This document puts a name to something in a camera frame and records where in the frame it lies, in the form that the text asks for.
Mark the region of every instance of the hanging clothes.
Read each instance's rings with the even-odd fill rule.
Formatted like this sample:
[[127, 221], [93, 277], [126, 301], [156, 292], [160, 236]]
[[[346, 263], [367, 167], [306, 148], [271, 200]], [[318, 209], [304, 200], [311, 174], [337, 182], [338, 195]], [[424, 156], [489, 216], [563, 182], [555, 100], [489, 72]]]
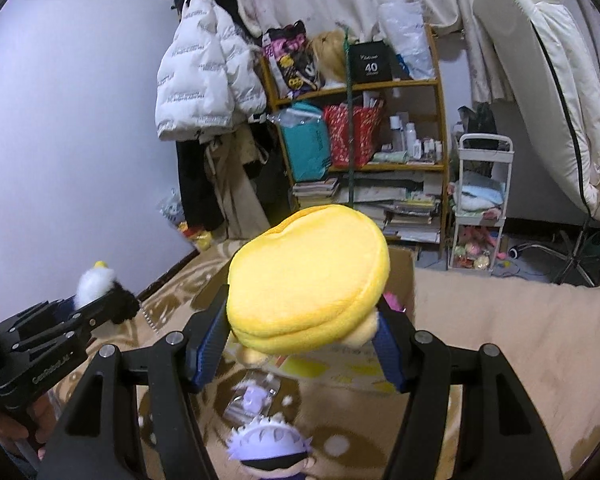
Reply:
[[205, 150], [197, 140], [176, 142], [182, 208], [187, 225], [194, 232], [199, 228], [215, 231], [224, 222], [214, 186], [206, 177]]
[[263, 112], [267, 97], [253, 69], [257, 50], [215, 0], [185, 0], [158, 69], [160, 139], [208, 141]]
[[216, 197], [227, 222], [230, 239], [250, 240], [270, 228], [256, 192], [240, 163], [234, 135], [209, 144]]

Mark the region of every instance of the black box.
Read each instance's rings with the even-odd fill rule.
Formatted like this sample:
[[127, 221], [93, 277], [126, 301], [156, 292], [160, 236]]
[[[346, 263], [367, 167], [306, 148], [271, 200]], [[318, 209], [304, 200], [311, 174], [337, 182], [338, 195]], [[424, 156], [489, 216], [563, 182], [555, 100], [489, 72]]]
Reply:
[[349, 47], [351, 79], [354, 83], [391, 81], [391, 52], [384, 41], [357, 43]]

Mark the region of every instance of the red gift bag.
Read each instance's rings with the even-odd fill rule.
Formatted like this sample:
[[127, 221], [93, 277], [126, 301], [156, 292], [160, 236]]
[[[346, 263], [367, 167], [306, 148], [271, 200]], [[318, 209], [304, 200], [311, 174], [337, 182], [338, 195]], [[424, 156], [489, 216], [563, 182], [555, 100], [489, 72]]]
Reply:
[[[329, 129], [331, 163], [337, 168], [349, 165], [349, 115], [347, 105], [330, 105], [324, 109]], [[382, 104], [373, 108], [353, 107], [354, 163], [357, 168], [368, 163], [376, 152], [376, 131], [382, 121]]]

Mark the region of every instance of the yellow plush toy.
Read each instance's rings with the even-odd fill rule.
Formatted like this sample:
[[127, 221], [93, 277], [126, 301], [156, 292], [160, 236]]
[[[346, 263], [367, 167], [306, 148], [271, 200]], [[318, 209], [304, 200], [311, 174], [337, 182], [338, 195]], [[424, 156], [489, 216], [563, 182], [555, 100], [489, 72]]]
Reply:
[[227, 315], [248, 349], [241, 360], [362, 345], [388, 276], [386, 241], [367, 216], [341, 205], [295, 213], [231, 262]]

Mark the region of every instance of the chair leg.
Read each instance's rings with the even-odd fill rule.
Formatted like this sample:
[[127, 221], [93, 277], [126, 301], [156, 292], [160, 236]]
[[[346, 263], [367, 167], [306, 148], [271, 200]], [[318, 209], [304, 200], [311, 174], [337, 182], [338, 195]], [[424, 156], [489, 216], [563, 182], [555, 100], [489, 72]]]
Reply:
[[591, 277], [591, 275], [580, 264], [576, 265], [576, 270], [583, 277], [584, 281], [587, 282], [587, 285], [596, 286], [596, 284], [593, 282], [593, 278]]
[[515, 249], [518, 253], [521, 253], [522, 251], [525, 251], [527, 249], [540, 249], [543, 253], [547, 253], [551, 256], [555, 256], [556, 258], [560, 258], [564, 262], [568, 261], [569, 259], [569, 256], [567, 254], [563, 254], [560, 251], [556, 251], [551, 247], [547, 247], [542, 244], [535, 244], [532, 242], [525, 242], [523, 244], [516, 245]]
[[512, 254], [512, 257], [517, 257], [518, 254], [520, 254], [526, 249], [539, 249], [542, 252], [550, 254], [555, 258], [559, 258], [560, 260], [566, 263], [564, 268], [561, 269], [560, 272], [558, 272], [558, 274], [556, 274], [556, 277], [554, 278], [552, 283], [557, 283], [558, 285], [561, 285], [566, 279], [567, 275], [573, 269], [575, 269], [580, 273], [587, 285], [596, 286], [591, 275], [580, 264], [580, 261], [582, 259], [580, 253], [582, 252], [584, 244], [587, 240], [588, 231], [589, 219], [585, 220], [584, 224], [582, 225], [582, 229], [578, 232], [578, 237], [576, 238], [576, 241], [573, 245], [571, 244], [571, 241], [569, 240], [569, 237], [566, 235], [566, 233], [564, 231], [560, 231], [560, 236], [562, 237], [564, 245], [567, 248], [566, 252], [557, 251], [555, 249], [552, 249], [551, 247], [546, 247], [542, 244], [526, 242], [516, 246], [515, 248], [512, 248], [512, 250], [515, 250], [515, 252]]

